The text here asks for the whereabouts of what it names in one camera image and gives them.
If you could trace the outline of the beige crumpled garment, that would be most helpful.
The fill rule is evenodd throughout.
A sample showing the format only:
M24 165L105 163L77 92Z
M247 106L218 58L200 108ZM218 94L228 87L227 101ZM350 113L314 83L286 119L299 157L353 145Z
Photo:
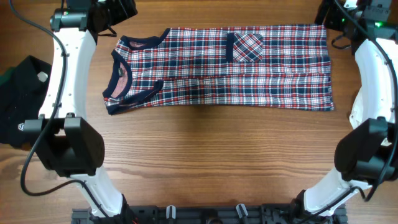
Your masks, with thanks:
M382 94L380 97L370 96L366 98L363 88L360 88L354 100L349 121L353 129L364 123L368 118L376 119L383 117L389 123L394 123L394 97L388 94Z

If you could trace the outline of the green folded shirt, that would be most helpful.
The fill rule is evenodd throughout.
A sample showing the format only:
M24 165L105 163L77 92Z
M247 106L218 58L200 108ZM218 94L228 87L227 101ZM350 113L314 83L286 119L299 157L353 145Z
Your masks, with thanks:
M14 67L10 67L0 76L0 85L3 85L10 80L12 74L14 73L14 70Z

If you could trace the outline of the plaid sleeveless shirt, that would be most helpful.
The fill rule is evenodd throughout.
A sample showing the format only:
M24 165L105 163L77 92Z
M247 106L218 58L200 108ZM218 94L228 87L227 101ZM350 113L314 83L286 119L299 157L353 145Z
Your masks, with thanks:
M121 37L103 92L109 114L175 105L334 108L326 30L315 24L168 28Z

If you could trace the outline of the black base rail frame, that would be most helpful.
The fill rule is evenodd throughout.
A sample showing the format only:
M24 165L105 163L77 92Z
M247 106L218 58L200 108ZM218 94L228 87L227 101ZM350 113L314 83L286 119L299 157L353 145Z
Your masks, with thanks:
M289 215L288 204L263 204L246 206L245 212L239 212L235 207L156 207L131 206L130 209L137 217L131 223L209 223L211 219L218 219L215 223L300 223L305 218L293 218ZM91 214L89 208L74 209L71 222L101 223L99 218ZM345 204L340 205L330 217L317 217L305 223L340 223L347 224L348 216Z

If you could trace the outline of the black folded polo shirt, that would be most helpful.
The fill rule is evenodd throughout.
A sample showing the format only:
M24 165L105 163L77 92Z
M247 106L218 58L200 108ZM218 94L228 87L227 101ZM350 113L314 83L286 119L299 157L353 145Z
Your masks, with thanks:
M15 67L8 82L1 85L1 143L16 149L29 142L24 123L37 119L52 71L51 64L31 55Z

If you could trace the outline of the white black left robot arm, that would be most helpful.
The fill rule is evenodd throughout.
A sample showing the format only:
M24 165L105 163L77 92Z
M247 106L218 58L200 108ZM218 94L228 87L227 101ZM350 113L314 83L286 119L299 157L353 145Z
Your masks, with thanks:
M52 70L44 102L24 131L30 154L75 184L90 204L86 222L135 223L137 217L104 168L104 141L86 120L86 88L98 37L114 37L113 25L137 14L133 0L63 1L50 18Z

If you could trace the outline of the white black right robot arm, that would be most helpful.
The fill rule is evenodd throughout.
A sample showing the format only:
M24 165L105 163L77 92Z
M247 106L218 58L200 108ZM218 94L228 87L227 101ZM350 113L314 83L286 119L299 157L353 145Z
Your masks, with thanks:
M335 210L356 194L372 199L397 179L397 25L388 22L390 1L322 1L315 22L351 41L361 75L353 110L359 123L337 145L334 168L292 200L291 223L336 221Z

